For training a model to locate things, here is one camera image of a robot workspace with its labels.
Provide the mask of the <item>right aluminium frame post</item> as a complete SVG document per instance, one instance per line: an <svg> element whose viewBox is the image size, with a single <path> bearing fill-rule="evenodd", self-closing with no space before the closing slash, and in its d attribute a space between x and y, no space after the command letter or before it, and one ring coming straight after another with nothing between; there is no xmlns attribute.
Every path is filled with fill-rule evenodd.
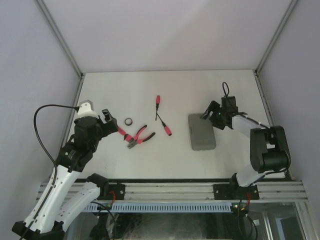
<svg viewBox="0 0 320 240"><path fill-rule="evenodd" d="M284 127L290 154L293 157L295 146L292 138L295 127L292 125L292 109L299 64L295 60L296 41L292 36L298 8L302 0L290 0L277 27L258 63L254 74L268 122Z"/></svg>

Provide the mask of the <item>left aluminium frame post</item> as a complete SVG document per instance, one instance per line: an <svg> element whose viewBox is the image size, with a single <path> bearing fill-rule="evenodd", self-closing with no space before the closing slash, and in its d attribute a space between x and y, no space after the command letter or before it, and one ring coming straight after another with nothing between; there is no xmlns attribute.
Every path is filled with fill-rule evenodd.
<svg viewBox="0 0 320 240"><path fill-rule="evenodd" d="M73 71L77 76L77 84L75 88L75 92L72 98L72 105L75 106L78 103L79 96L81 93L81 89L83 86L83 76L84 73L81 71L74 55L72 54L71 49L69 48L65 38L63 37L56 21L54 20L48 6L46 5L44 0L34 0L33 1L38 8L39 12L41 13L44 21L46 22L48 28L50 29L51 33L53 34L56 42L60 46L65 58L71 65Z"/></svg>

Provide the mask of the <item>grey plastic tool case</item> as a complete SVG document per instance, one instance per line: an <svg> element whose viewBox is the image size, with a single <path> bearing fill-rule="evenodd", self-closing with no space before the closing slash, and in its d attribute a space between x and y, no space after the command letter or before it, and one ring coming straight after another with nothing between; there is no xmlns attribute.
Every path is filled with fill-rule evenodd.
<svg viewBox="0 0 320 240"><path fill-rule="evenodd" d="M189 136L193 151L210 151L217 146L212 123L208 119L202 119L201 113L193 113L188 116Z"/></svg>

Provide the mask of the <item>aluminium front rail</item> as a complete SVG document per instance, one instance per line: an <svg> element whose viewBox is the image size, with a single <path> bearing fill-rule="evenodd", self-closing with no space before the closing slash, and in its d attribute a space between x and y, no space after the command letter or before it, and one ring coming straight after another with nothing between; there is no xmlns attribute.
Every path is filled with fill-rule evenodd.
<svg viewBox="0 0 320 240"><path fill-rule="evenodd" d="M123 202L209 202L215 201L213 185L227 182L124 182ZM263 181L256 184L255 202L305 202L305 188L299 181Z"/></svg>

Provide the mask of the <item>red screwdriver lower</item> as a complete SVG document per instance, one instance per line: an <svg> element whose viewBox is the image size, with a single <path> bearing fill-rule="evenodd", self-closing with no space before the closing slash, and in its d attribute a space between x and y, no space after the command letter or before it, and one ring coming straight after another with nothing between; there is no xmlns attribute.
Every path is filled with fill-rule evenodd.
<svg viewBox="0 0 320 240"><path fill-rule="evenodd" d="M161 124L162 124L162 126L163 126L164 131L166 132L166 134L167 134L168 136L171 136L171 135L172 135L172 132L171 132L170 128L165 124L165 122L161 119L161 117L160 117L160 115L159 115L158 113L156 114L156 116L157 116L157 118L159 118L159 120L161 121Z"/></svg>

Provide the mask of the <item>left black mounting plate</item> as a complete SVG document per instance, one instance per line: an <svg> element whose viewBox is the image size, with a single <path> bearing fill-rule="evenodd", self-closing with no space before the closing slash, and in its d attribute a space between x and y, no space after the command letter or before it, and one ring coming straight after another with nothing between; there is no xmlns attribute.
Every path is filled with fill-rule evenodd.
<svg viewBox="0 0 320 240"><path fill-rule="evenodd" d="M126 186L122 183L105 185L100 191L98 200L117 201L124 200L126 193Z"/></svg>

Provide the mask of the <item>red utility knife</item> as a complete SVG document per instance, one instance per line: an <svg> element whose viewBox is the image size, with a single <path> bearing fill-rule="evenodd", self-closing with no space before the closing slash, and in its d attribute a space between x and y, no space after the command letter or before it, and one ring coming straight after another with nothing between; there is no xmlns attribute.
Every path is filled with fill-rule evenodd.
<svg viewBox="0 0 320 240"><path fill-rule="evenodd" d="M133 137L124 131L121 127L118 127L118 132L123 136L123 140L130 143L133 140Z"/></svg>

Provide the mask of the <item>red screwdriver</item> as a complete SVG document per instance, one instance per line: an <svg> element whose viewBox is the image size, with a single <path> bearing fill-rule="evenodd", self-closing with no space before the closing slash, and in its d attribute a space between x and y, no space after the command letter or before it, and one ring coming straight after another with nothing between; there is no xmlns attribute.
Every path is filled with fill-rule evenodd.
<svg viewBox="0 0 320 240"><path fill-rule="evenodd" d="M157 117L158 117L158 109L159 109L159 105L160 105L160 101L161 101L161 96L160 95L157 95L156 96L156 101L155 101L155 120L157 120Z"/></svg>
<svg viewBox="0 0 320 240"><path fill-rule="evenodd" d="M161 119L161 117L160 117L160 115L159 115L158 113L156 114L156 116L157 116L157 118L159 118L159 120L161 121L161 124L162 124L162 126L163 126L164 131L166 132L166 134L167 134L168 136L171 136L171 135L172 135L172 132L171 132L170 128L165 124L165 122Z"/></svg>

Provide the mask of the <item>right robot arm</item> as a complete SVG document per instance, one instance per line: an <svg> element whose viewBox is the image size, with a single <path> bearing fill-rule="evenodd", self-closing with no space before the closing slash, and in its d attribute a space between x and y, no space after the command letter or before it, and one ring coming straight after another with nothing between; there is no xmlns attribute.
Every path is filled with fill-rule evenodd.
<svg viewBox="0 0 320 240"><path fill-rule="evenodd" d="M234 96L222 97L221 104L211 101L200 118L209 120L217 129L228 127L249 138L250 163L234 173L229 181L229 192L234 199L242 199L248 188L264 177L285 173L289 169L291 156L284 128L267 126L238 111Z"/></svg>

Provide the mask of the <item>red black pliers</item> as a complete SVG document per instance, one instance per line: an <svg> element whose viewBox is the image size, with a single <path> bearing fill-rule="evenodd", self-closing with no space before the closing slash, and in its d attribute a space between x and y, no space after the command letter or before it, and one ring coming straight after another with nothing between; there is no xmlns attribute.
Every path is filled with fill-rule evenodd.
<svg viewBox="0 0 320 240"><path fill-rule="evenodd" d="M127 148L128 149L132 149L133 147L135 147L136 145L140 145L142 143L145 143L147 141L149 141L150 139L152 139L156 133L152 132L151 134L149 134L147 137L142 137L141 138L141 134L142 132L148 127L147 124L145 124L143 127L141 127L137 133L135 134L135 136L131 136L131 135L127 135L127 137L125 138L125 140L128 142Z"/></svg>

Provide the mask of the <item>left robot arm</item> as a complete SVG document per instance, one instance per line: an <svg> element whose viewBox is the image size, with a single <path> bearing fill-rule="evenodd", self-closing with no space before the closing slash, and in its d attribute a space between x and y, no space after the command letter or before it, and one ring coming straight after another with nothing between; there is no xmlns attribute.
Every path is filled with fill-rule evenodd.
<svg viewBox="0 0 320 240"><path fill-rule="evenodd" d="M117 120L108 109L102 110L104 120L91 108L76 107L74 134L54 160L50 182L34 209L23 221L17 221L12 232L26 240L62 240L73 220L93 200L109 196L107 178L93 173L83 188L67 203L66 195L86 164L93 158L102 138L118 131Z"/></svg>

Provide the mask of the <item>black tape roll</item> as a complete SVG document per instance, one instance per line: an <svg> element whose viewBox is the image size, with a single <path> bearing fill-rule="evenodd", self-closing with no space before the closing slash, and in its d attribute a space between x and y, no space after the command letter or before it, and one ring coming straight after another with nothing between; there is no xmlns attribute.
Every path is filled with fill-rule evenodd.
<svg viewBox="0 0 320 240"><path fill-rule="evenodd" d="M124 123L126 126L131 126L133 124L133 120L128 117L124 120Z"/></svg>

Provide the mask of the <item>aluminium frame post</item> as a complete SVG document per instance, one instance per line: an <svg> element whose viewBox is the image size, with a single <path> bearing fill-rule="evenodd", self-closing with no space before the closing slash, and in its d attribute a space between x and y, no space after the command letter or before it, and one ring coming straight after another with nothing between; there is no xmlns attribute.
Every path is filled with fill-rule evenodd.
<svg viewBox="0 0 320 240"><path fill-rule="evenodd" d="M54 20L48 6L46 5L44 0L34 0L33 1L38 8L39 12L41 13L44 21L46 22L48 28L50 29L51 33L53 34L56 42L60 46L65 58L71 65L73 71L77 76L77 84L75 88L75 92L72 98L72 105L75 106L78 103L79 96L81 93L81 89L83 86L83 76L84 73L81 71L74 55L72 54L71 49L69 48L65 38L63 37L56 21Z"/></svg>
<svg viewBox="0 0 320 240"><path fill-rule="evenodd" d="M295 127L292 125L292 109L299 64L295 60L296 41L292 36L298 8L302 0L290 0L277 27L258 63L254 74L268 122L284 127L290 154L293 157L295 146L292 138Z"/></svg>

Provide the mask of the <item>black mounting plate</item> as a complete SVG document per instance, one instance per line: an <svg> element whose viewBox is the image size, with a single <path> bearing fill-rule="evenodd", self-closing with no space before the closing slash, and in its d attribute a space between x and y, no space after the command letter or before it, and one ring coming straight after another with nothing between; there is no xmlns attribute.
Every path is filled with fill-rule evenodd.
<svg viewBox="0 0 320 240"><path fill-rule="evenodd" d="M117 201L124 200L126 193L126 186L122 183L105 185L100 191L98 200Z"/></svg>
<svg viewBox="0 0 320 240"><path fill-rule="evenodd" d="M260 195L256 185L250 187L233 187L230 184L214 184L215 200L259 200Z"/></svg>

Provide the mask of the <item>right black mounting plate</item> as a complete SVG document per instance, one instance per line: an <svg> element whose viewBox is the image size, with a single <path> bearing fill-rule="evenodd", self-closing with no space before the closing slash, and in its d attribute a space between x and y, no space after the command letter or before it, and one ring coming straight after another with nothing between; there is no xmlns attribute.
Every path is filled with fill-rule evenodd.
<svg viewBox="0 0 320 240"><path fill-rule="evenodd" d="M260 195L256 185L250 187L233 187L230 184L214 184L215 200L259 200Z"/></svg>

